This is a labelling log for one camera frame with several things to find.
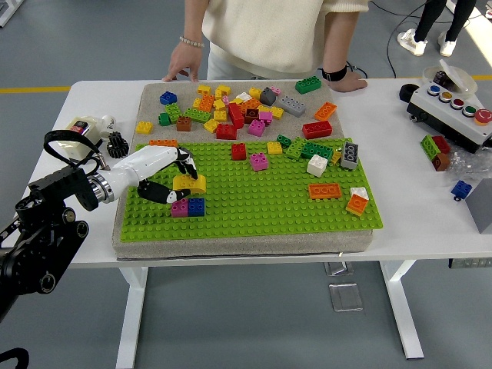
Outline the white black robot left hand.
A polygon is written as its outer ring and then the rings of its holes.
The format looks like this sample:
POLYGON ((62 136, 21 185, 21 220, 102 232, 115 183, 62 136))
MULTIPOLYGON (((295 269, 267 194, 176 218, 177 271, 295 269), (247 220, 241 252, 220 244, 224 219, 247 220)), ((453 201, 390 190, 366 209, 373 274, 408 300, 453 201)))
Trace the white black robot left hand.
POLYGON ((147 145, 119 161, 103 177, 111 188, 114 199, 119 198, 128 187, 137 187, 138 195, 160 204, 172 204, 188 196, 191 191, 172 191, 168 187, 149 181, 148 178, 176 163, 182 174, 198 180, 197 168, 192 154, 184 148, 147 145))

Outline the person's left hand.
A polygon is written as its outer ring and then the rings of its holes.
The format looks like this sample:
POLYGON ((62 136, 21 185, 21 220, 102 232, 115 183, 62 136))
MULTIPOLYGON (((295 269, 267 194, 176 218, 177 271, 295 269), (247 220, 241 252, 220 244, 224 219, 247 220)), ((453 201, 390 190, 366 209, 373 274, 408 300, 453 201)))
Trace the person's left hand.
POLYGON ((327 86, 338 92, 352 92, 367 87, 367 81, 354 71, 348 71, 340 81, 328 81, 327 86))

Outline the person's right hand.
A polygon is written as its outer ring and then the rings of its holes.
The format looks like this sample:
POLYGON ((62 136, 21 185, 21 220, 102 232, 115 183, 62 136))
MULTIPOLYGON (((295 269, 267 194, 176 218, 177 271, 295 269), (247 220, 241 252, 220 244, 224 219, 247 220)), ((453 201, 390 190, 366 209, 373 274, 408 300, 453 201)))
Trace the person's right hand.
POLYGON ((201 57, 202 48, 179 42, 171 53, 168 72, 162 81, 173 81, 178 75, 183 75, 192 82, 197 82, 201 57))

